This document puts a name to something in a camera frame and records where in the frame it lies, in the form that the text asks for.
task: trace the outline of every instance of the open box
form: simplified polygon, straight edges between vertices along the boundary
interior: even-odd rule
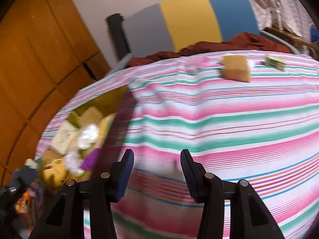
[[[90,100],[89,102],[76,108],[70,114],[66,120],[78,130],[83,127],[79,124],[79,122],[84,115],[86,115],[85,123],[96,121],[96,114],[86,114],[88,109],[92,107],[96,108],[102,114],[102,118],[114,113],[115,116],[109,127],[106,138],[100,145],[100,151],[95,159],[95,166],[92,168],[93,172],[87,170],[85,171],[84,175],[80,177],[76,177],[71,173],[68,173],[64,181],[71,178],[77,181],[88,180],[91,178],[91,176],[95,176],[100,171],[108,171],[108,168],[111,166],[111,164],[118,161],[135,106],[136,100],[134,99],[132,93],[129,91],[127,86],[123,86]],[[89,148],[87,150],[81,150],[81,155],[86,157],[95,149],[96,148]],[[39,177],[41,177],[42,180],[44,180],[44,166],[50,163],[52,160],[60,158],[62,158],[62,156],[53,150],[52,147],[44,152],[42,163],[39,169]],[[59,187],[48,185],[46,187],[51,192],[56,192],[59,189]]]

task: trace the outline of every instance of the brown cloth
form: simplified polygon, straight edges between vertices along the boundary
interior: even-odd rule
[[[261,50],[261,51],[274,51],[291,53],[289,48],[280,45],[276,42],[267,39],[266,37],[255,35],[248,32],[242,32],[232,38],[231,41],[225,41],[222,43],[213,43],[207,41],[200,41],[195,45],[190,45],[187,48],[183,48],[179,53],[170,51],[160,51],[154,55],[150,55],[144,58],[133,58],[128,62],[129,67],[143,66],[163,59],[188,57],[191,55],[231,51],[231,50]]]

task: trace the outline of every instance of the striped bedsheet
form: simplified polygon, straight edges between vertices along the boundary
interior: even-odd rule
[[[248,180],[285,238],[302,238],[319,211],[319,63],[231,53],[254,62],[251,83],[221,79],[226,52],[215,52],[129,68],[82,89],[49,123],[36,158],[72,110],[128,85],[138,106],[122,151],[131,148],[135,164],[124,198],[112,206],[118,238],[197,236],[203,205],[189,195],[179,160],[184,148],[221,179]],[[286,60],[286,71],[263,66],[266,53]],[[84,220],[90,238],[87,211]],[[225,201],[224,238],[229,227]]]

